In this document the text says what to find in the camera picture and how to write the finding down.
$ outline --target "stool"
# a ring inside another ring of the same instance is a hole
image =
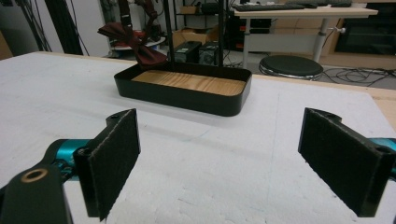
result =
[[[260,71],[276,77],[293,77],[305,80],[318,80],[323,67],[306,58],[291,55],[274,55],[260,61]]]

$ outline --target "desk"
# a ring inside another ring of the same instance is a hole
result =
[[[369,94],[255,76],[241,113],[224,118],[120,97],[113,75],[133,64],[54,53],[1,61],[0,185],[56,139],[94,138],[107,116],[136,108],[141,154],[108,224],[393,222],[395,182],[376,217],[359,218],[297,152],[307,106],[367,137],[395,137]],[[396,91],[364,89],[396,110]],[[64,187],[75,223],[98,223],[87,218],[79,183]]]
[[[243,67],[248,66],[249,51],[313,52],[313,60],[318,62],[331,18],[367,18],[377,11],[357,7],[318,7],[278,11],[235,11],[234,15],[247,20]],[[317,19],[322,18],[317,35],[254,35],[250,33],[251,19]]]

